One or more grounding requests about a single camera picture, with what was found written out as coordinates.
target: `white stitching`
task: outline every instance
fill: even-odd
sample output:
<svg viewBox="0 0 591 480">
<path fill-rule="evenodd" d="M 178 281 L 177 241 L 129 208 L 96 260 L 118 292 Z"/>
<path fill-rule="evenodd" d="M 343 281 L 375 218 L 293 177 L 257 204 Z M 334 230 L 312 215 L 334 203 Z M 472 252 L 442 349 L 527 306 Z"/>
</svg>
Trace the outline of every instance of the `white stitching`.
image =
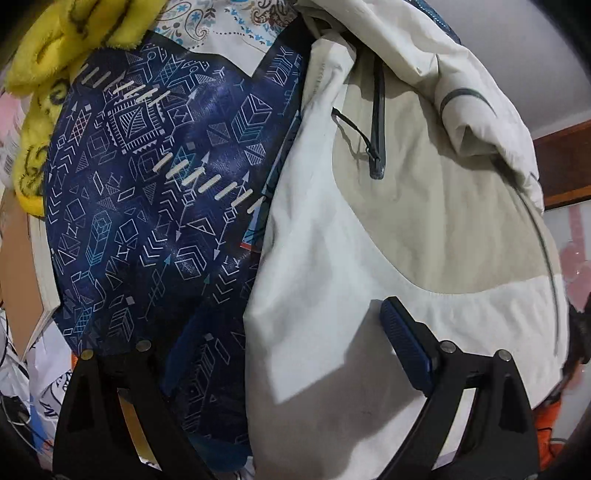
<svg viewBox="0 0 591 480">
<path fill-rule="evenodd" d="M 82 67 L 80 67 L 80 70 L 78 70 L 78 73 L 76 73 L 76 76 L 74 77 L 75 79 L 78 78 L 83 71 L 85 71 L 88 68 L 88 64 L 85 63 Z"/>
<path fill-rule="evenodd" d="M 220 192 L 217 193 L 217 195 L 213 198 L 214 200 L 220 200 L 222 198 L 224 198 L 228 193 L 230 193 L 233 189 L 235 189 L 238 186 L 238 183 L 233 181 L 230 185 L 228 185 L 226 188 L 224 188 L 223 190 L 221 190 Z"/>
<path fill-rule="evenodd" d="M 101 83 L 103 83 L 107 78 L 109 78 L 109 76 L 111 75 L 110 72 L 105 73 L 101 78 L 99 78 L 95 84 L 92 86 L 92 88 L 97 88 Z"/>
<path fill-rule="evenodd" d="M 183 179 L 183 181 L 181 182 L 181 185 L 183 187 L 186 187 L 187 185 L 189 185 L 189 183 L 191 183 L 193 180 L 197 180 L 199 178 L 199 176 L 205 172 L 205 168 L 204 167 L 199 167 L 196 168 L 195 171 L 193 173 L 191 173 L 191 175 L 189 175 L 187 178 Z"/>
<path fill-rule="evenodd" d="M 265 197 L 262 196 L 261 198 L 259 198 L 255 203 L 253 203 L 252 205 L 250 205 L 250 207 L 248 208 L 248 210 L 246 211 L 247 213 L 252 213 L 254 212 L 257 208 L 259 208 L 262 203 L 263 200 L 265 200 Z"/>
<path fill-rule="evenodd" d="M 156 98 L 156 100 L 154 100 L 153 102 L 150 102 L 148 104 L 148 106 L 156 105 L 156 103 L 158 103 L 160 100 L 164 100 L 168 96 L 168 94 L 170 94 L 170 90 L 164 92 L 162 95 L 160 95 L 158 98 Z"/>
<path fill-rule="evenodd" d="M 245 191 L 242 195 L 240 195 L 236 200 L 234 200 L 231 204 L 230 207 L 234 208 L 237 207 L 238 205 L 240 205 L 242 202 L 244 202 L 244 200 L 246 200 L 250 195 L 252 195 L 252 189 L 248 189 L 247 191 Z"/>
<path fill-rule="evenodd" d="M 137 97 L 135 100 L 135 103 L 142 103 L 144 100 L 146 100 L 146 98 L 150 98 L 153 94 L 155 94 L 158 91 L 157 88 L 153 88 L 151 89 L 149 92 L 146 92 L 145 94 L 143 94 L 140 97 Z"/>
<path fill-rule="evenodd" d="M 103 92 L 106 92 L 110 89 L 115 83 L 119 83 L 121 80 L 125 78 L 125 72 L 121 73 L 115 80 L 113 80 L 110 84 L 108 84 L 104 89 Z"/>
<path fill-rule="evenodd" d="M 126 84 L 117 87 L 113 90 L 113 95 L 117 95 L 121 90 L 125 90 L 127 87 L 131 87 L 134 84 L 133 80 L 128 81 Z"/>
<path fill-rule="evenodd" d="M 88 80 L 90 80 L 95 75 L 95 73 L 98 71 L 99 71 L 99 68 L 95 67 L 94 70 L 92 70 L 92 72 L 90 72 L 86 77 L 84 77 L 84 79 L 81 82 L 82 85 L 85 85 L 86 82 L 88 82 Z"/>
<path fill-rule="evenodd" d="M 152 168 L 152 171 L 154 173 L 158 173 L 158 170 L 160 170 L 162 167 L 164 167 L 164 164 L 170 160 L 173 157 L 173 153 L 172 152 L 168 152 L 165 156 L 163 156 L 160 161 L 154 165 L 154 168 Z"/>
<path fill-rule="evenodd" d="M 173 168 L 171 168 L 168 172 L 166 172 L 166 179 L 170 180 L 171 178 L 173 178 L 178 172 L 180 172 L 188 164 L 189 164 L 189 161 L 186 158 L 182 162 L 177 163 Z"/>
<path fill-rule="evenodd" d="M 141 89 L 144 89 L 144 88 L 146 88 L 146 85 L 140 85 L 139 87 L 136 87 L 133 90 L 130 90 L 125 95 L 123 95 L 123 100 L 127 100 L 129 97 L 131 97 L 135 93 L 138 93 Z"/>
<path fill-rule="evenodd" d="M 221 178 L 222 178 L 222 176 L 218 173 L 216 176 L 212 177 L 207 182 L 205 182 L 203 185 L 201 185 L 197 189 L 197 191 L 199 193 L 205 192 L 207 189 L 209 189 L 210 187 L 213 187 L 217 182 L 219 182 Z"/>
</svg>

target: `zipper pull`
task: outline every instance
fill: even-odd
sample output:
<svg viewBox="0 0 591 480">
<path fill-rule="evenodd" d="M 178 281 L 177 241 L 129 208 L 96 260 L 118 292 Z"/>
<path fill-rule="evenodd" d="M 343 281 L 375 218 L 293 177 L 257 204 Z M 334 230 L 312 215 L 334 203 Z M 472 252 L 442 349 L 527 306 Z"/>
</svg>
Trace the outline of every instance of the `zipper pull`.
<svg viewBox="0 0 591 480">
<path fill-rule="evenodd" d="M 361 138 L 363 138 L 363 141 L 365 142 L 365 151 L 369 156 L 369 176 L 372 177 L 374 180 L 383 179 L 384 170 L 386 169 L 386 159 L 380 156 L 378 150 L 374 147 L 369 138 L 349 118 L 344 116 L 334 107 L 332 110 L 332 115 L 340 118 L 343 122 L 349 125 L 353 130 L 355 130 L 359 135 L 361 135 Z"/>
</svg>

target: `black clamp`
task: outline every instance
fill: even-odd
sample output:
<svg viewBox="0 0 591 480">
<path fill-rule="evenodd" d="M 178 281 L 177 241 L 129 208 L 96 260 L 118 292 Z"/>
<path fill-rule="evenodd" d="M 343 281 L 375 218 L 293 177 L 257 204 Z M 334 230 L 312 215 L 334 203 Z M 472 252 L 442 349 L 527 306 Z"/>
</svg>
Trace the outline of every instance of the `black clamp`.
<svg viewBox="0 0 591 480">
<path fill-rule="evenodd" d="M 171 415 L 154 378 L 148 340 L 122 355 L 82 352 L 57 424 L 53 471 L 73 480 L 215 480 Z M 162 471 L 144 465 L 119 403 L 129 391 L 150 448 Z"/>
<path fill-rule="evenodd" d="M 380 320 L 410 382 L 427 402 L 378 480 L 535 478 L 537 432 L 511 354 L 474 355 L 448 340 L 439 342 L 396 297 L 383 302 Z M 466 388 L 475 388 L 476 395 L 460 446 L 451 463 L 433 470 Z"/>
</svg>

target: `orange fabric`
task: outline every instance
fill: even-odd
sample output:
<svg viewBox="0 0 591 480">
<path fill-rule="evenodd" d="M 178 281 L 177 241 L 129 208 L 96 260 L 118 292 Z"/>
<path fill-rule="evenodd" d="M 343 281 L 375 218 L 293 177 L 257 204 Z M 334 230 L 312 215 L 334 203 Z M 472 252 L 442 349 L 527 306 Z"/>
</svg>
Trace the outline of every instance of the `orange fabric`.
<svg viewBox="0 0 591 480">
<path fill-rule="evenodd" d="M 551 443 L 552 427 L 558 418 L 561 405 L 562 401 L 558 400 L 558 402 L 539 408 L 535 412 L 535 428 L 538 430 L 538 448 L 540 449 L 542 470 L 552 463 L 564 446 L 561 443 Z"/>
</svg>

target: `blue rubber pad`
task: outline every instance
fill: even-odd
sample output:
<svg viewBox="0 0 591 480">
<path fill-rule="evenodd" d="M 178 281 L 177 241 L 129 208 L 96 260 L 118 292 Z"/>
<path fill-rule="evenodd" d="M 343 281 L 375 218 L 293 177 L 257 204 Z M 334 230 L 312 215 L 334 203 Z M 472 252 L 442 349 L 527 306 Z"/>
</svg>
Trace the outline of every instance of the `blue rubber pad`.
<svg viewBox="0 0 591 480">
<path fill-rule="evenodd" d="M 408 317 L 409 321 L 414 321 L 410 315 Z M 391 302 L 385 300 L 379 319 L 410 383 L 416 390 L 429 395 L 433 389 L 431 361 L 402 314 Z"/>
</svg>

